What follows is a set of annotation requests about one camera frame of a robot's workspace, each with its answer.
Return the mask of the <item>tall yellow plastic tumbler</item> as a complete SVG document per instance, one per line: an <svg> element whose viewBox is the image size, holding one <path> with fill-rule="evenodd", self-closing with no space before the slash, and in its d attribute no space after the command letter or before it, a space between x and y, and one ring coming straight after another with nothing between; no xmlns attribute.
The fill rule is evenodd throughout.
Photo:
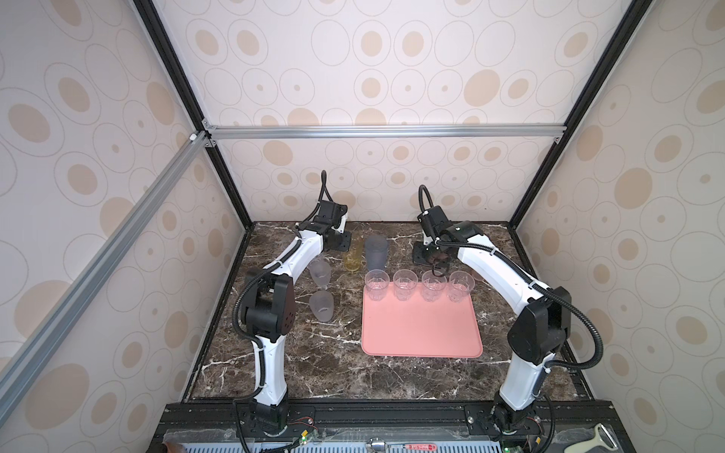
<svg viewBox="0 0 725 453"><path fill-rule="evenodd" d="M363 265L363 250L360 247L351 247L343 256L343 265L349 272L358 272Z"/></svg>

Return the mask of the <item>tall blue frosted tumbler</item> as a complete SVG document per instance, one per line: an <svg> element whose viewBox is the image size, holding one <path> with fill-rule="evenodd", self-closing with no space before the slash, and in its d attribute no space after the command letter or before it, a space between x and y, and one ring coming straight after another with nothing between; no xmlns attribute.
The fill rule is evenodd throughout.
<svg viewBox="0 0 725 453"><path fill-rule="evenodd" d="M368 271L384 270L389 252L389 243L385 236L373 234L366 238L364 254Z"/></svg>

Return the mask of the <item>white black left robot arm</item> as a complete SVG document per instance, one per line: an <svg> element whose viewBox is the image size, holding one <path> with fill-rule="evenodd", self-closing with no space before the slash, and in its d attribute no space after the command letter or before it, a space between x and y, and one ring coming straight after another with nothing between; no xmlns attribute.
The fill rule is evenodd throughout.
<svg viewBox="0 0 725 453"><path fill-rule="evenodd" d="M285 343L296 319L295 283L308 265L329 250L348 251L347 217L319 218L296 226L294 240L275 260L252 272L234 303L232 326L252 343L255 388L245 398L249 418L268 434L287 426L288 386L284 375Z"/></svg>

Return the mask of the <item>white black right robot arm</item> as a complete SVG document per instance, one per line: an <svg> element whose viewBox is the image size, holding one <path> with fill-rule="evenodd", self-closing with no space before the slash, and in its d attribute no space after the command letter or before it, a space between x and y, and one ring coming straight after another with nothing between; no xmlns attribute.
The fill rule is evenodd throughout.
<svg viewBox="0 0 725 453"><path fill-rule="evenodd" d="M507 334L513 356L491 413L498 431L513 433L531 415L555 354L568 339L570 316L554 299L565 292L535 279L470 222L434 222L431 210L418 215L418 222L424 237L419 250L428 262L459 260L486 280L517 315Z"/></svg>

